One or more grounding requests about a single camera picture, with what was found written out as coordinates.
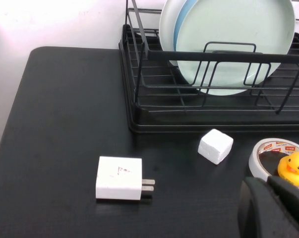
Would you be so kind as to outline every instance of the yellow rubber duck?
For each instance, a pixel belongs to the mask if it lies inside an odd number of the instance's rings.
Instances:
[[[299,151],[283,157],[279,161],[277,170],[280,177],[299,186]]]

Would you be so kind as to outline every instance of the plate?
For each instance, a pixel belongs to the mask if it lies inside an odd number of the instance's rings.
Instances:
[[[207,45],[209,42],[248,43],[256,44],[257,53],[285,55],[294,31],[295,13],[290,0],[187,0],[176,22],[174,44],[180,52],[253,52],[252,45]],[[248,63],[211,62],[207,68],[207,62],[203,62],[194,82],[198,65],[197,61],[178,61],[182,75],[193,86],[201,85],[204,74],[203,86],[208,86],[214,73],[212,86],[250,87],[249,84],[263,82],[269,70],[267,64],[260,67],[253,63],[246,76]],[[269,75],[279,65],[272,63]],[[210,89],[208,94],[225,96],[243,91],[246,89]]]
[[[174,30],[178,14],[186,0],[167,0],[159,21],[159,40],[163,51],[174,51]]]

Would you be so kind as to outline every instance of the tape roll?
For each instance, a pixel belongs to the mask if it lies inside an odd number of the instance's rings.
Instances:
[[[266,151],[277,151],[285,154],[292,154],[299,151],[299,145],[285,139],[267,138],[259,141],[253,148],[248,160],[248,166],[254,177],[267,181],[271,174],[262,165],[259,155]]]

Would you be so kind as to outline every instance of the white charger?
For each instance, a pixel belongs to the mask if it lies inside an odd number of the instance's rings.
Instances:
[[[140,200],[142,191],[154,191],[154,184],[154,180],[142,178],[142,159],[100,156],[97,199]]]

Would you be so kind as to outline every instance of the dish rack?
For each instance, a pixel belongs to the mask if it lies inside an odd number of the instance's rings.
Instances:
[[[141,13],[161,14],[159,9],[140,9],[126,0],[125,25],[119,48],[129,128],[134,132],[202,132],[217,128],[225,132],[299,131],[299,34],[295,33],[287,55],[256,52],[164,52],[159,30],[144,28]],[[133,27],[134,14],[138,27]],[[267,74],[260,84],[243,87],[192,86],[169,60],[235,62],[266,65]],[[271,75],[272,63],[281,63]],[[202,93],[197,89],[207,89]],[[210,89],[245,89],[243,93],[213,96]]]

